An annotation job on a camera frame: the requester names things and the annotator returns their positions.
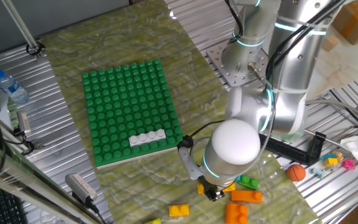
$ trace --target pink toy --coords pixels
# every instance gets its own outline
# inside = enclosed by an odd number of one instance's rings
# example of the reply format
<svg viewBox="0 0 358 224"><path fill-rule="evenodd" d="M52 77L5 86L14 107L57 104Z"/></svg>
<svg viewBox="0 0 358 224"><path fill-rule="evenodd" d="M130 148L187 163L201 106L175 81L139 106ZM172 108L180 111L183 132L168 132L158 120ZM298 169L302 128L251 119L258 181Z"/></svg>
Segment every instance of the pink toy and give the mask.
<svg viewBox="0 0 358 224"><path fill-rule="evenodd" d="M354 159L345 159L342 163L345 169L354 170L356 168L356 162Z"/></svg>

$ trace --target yellow lego brick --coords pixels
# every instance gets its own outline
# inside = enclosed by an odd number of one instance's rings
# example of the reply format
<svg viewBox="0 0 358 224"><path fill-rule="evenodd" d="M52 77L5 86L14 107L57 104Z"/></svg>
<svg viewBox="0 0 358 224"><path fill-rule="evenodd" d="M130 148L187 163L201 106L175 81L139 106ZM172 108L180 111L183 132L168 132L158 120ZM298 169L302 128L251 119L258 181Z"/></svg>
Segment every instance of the yellow lego brick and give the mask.
<svg viewBox="0 0 358 224"><path fill-rule="evenodd" d="M169 217L180 217L189 215L189 205L171 205L169 206Z"/></svg>
<svg viewBox="0 0 358 224"><path fill-rule="evenodd" d="M229 192L232 190L236 190L236 185L234 183L223 189L223 192ZM202 184L197 184L197 192L198 194L204 194L204 186Z"/></svg>
<svg viewBox="0 0 358 224"><path fill-rule="evenodd" d="M343 154L341 152L338 152L338 151L333 151L333 153L336 155L338 160L339 160L339 158L341 158L343 156Z"/></svg>
<svg viewBox="0 0 358 224"><path fill-rule="evenodd" d="M332 166L337 163L338 163L338 159L335 159L335 158L328 158L324 161L325 166Z"/></svg>
<svg viewBox="0 0 358 224"><path fill-rule="evenodd" d="M145 224L161 224L161 221L160 221L160 219L158 218L158 219L156 219L156 220L153 220L153 221L148 222L148 223L145 223Z"/></svg>
<svg viewBox="0 0 358 224"><path fill-rule="evenodd" d="M236 185L234 183L223 189L223 192L229 192L232 190L236 190Z"/></svg>
<svg viewBox="0 0 358 224"><path fill-rule="evenodd" d="M202 184L197 184L198 194L204 194L204 186Z"/></svg>

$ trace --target metal grating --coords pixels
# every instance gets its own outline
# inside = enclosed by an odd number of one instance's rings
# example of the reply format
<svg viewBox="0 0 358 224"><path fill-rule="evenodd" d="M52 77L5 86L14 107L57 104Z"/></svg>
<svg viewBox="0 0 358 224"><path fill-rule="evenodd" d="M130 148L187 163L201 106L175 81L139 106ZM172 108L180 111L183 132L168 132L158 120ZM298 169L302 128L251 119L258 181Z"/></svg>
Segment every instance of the metal grating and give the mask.
<svg viewBox="0 0 358 224"><path fill-rule="evenodd" d="M65 183L65 176L79 173L97 192L96 206L102 216L112 220L48 58L37 61L25 52L23 46L0 54L0 69L12 74L30 96L29 102L24 105L8 103L13 126L17 126L16 111L27 112L32 129L28 140L44 145L43 150L28 155L28 160L69 193L71 189ZM29 223L40 223L41 209L23 203Z"/></svg>

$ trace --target cardboard box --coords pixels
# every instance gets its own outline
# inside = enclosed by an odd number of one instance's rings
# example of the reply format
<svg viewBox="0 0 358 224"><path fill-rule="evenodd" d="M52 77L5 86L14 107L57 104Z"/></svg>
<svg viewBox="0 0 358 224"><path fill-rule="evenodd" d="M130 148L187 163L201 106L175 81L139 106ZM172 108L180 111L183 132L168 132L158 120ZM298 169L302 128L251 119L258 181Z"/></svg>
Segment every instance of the cardboard box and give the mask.
<svg viewBox="0 0 358 224"><path fill-rule="evenodd" d="M351 44L358 44L358 1L343 6L332 25Z"/></svg>
<svg viewBox="0 0 358 224"><path fill-rule="evenodd" d="M338 43L340 43L340 40L336 38L336 36L330 35L323 41L323 45L321 47L327 52L330 52Z"/></svg>

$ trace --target metal mounting plate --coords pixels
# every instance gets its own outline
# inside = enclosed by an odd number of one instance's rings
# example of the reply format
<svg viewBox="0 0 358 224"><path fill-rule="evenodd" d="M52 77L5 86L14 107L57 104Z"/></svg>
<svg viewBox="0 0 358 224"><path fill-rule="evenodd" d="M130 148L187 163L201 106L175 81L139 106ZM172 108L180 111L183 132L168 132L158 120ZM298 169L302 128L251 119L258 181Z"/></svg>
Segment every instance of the metal mounting plate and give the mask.
<svg viewBox="0 0 358 224"><path fill-rule="evenodd" d="M255 79L255 75L250 71L246 74L233 74L229 73L222 64L221 56L223 50L226 48L228 43L227 41L220 42L206 50L207 56L211 59L211 61L214 63L216 68L221 72L222 78L225 79L226 83L230 87L234 86L242 86L249 81ZM269 62L269 58L267 57L267 54L261 49L259 52L259 62L256 63L256 67L259 69L259 73L264 77L266 72L266 66Z"/></svg>

